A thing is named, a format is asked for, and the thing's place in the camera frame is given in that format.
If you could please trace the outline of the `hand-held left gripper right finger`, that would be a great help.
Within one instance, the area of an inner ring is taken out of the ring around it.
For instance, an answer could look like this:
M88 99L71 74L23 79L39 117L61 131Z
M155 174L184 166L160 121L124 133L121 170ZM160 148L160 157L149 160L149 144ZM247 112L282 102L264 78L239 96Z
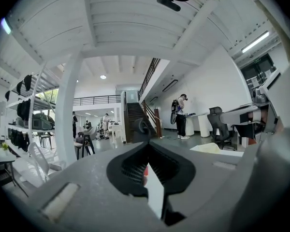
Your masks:
M205 153L150 142L163 170L163 220L148 215L149 228L230 228L251 176L256 146L240 156Z

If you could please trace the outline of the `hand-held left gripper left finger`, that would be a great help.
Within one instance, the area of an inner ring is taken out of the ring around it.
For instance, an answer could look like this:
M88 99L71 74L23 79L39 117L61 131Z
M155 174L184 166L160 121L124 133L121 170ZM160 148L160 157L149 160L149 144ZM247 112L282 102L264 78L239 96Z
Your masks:
M142 143L82 158L40 186L23 215L40 232L158 232L167 227L146 197L124 195L107 177L107 165Z

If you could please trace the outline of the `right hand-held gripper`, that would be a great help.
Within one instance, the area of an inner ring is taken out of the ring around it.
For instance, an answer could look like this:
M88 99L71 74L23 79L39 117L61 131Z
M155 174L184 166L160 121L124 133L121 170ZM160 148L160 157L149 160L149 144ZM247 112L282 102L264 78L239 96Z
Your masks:
M290 135L290 63L278 80L267 92L269 104L261 109L261 124L252 125L249 113L259 110L258 106L240 106L223 112L219 119L224 124L240 125L239 136L256 139L262 134L264 140L270 134L284 133Z

